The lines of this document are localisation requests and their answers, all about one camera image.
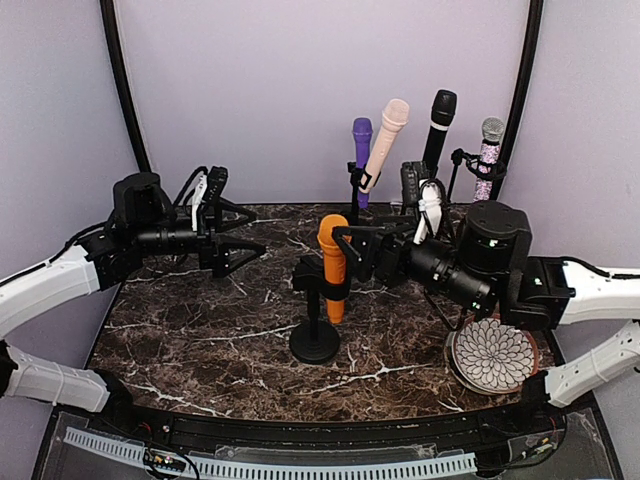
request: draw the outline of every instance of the plate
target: plate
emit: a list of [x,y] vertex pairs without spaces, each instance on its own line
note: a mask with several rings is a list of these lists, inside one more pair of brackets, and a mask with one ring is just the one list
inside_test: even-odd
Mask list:
[[454,334],[451,348],[460,374],[480,393],[517,392],[538,369],[531,335],[497,318],[468,323]]

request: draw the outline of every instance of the purple microphone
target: purple microphone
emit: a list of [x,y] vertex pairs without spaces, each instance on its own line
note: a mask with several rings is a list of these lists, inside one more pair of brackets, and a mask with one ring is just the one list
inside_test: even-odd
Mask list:
[[[353,139],[356,141],[356,168],[362,168],[369,161],[371,137],[373,136],[373,126],[368,118],[356,118],[353,121]],[[362,193],[358,189],[358,206],[367,208],[369,206],[369,194]]]

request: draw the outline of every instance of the brown marble surface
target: brown marble surface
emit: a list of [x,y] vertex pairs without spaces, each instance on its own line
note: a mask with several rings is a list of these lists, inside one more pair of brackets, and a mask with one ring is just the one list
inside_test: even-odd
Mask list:
[[[149,260],[116,299],[91,368],[117,374],[140,405],[251,420],[401,419],[517,400],[458,383],[445,362],[448,332],[415,283],[393,290],[354,284],[335,359],[323,366],[295,360],[288,335],[305,318],[306,303],[291,289],[291,272],[301,255],[320,255],[320,219],[341,207],[252,208],[259,220],[231,234],[265,244],[262,258],[225,279],[199,271],[195,258],[182,265]],[[536,339],[541,366],[551,365],[548,346]]]

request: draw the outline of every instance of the black microphone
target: black microphone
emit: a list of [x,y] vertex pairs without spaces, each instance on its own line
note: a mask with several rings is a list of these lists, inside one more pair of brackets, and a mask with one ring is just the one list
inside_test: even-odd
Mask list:
[[428,178],[436,178],[438,173],[438,162],[442,154],[444,139],[451,122],[453,122],[453,116],[456,114],[457,101],[456,94],[449,90],[438,90],[436,93],[433,107],[431,107],[431,128],[422,156]]

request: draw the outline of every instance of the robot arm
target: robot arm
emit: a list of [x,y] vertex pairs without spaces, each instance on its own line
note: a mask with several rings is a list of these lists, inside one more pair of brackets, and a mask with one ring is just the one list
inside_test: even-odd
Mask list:
[[74,245],[60,258],[28,269],[31,273],[0,288],[0,394],[29,397],[102,410],[109,398],[104,379],[91,370],[78,370],[26,354],[7,345],[6,336],[41,313],[100,290],[87,251]]
[[[640,319],[640,270],[603,270],[577,259],[560,260],[562,277],[571,290],[571,297],[564,310],[558,312],[558,325],[587,320]],[[540,400],[562,408],[639,363],[640,323],[631,320],[614,336],[584,355],[540,372],[536,375],[538,379],[533,377],[527,382],[537,384],[535,395]]]
[[[640,270],[605,271],[570,258],[529,257],[524,212],[498,202],[471,206],[456,245],[420,245],[401,228],[340,227],[334,239],[360,280],[387,286],[407,279],[474,312],[517,328],[541,330],[586,320],[640,319]],[[640,323],[630,321],[580,358],[525,382],[526,401],[565,407],[640,363]]]
[[[255,215],[220,198],[226,169],[213,168],[208,175],[204,170],[193,224],[190,218],[177,216],[157,175],[132,175],[114,186],[113,222],[78,239],[55,260],[0,281],[0,396],[102,411],[114,392],[123,388],[113,376],[29,355],[8,345],[6,336],[58,305],[117,285],[142,267],[146,256],[197,253],[200,268],[223,277],[265,252],[261,245],[217,233],[246,224]],[[246,219],[225,224],[223,208]],[[231,255],[231,250],[249,253]]]

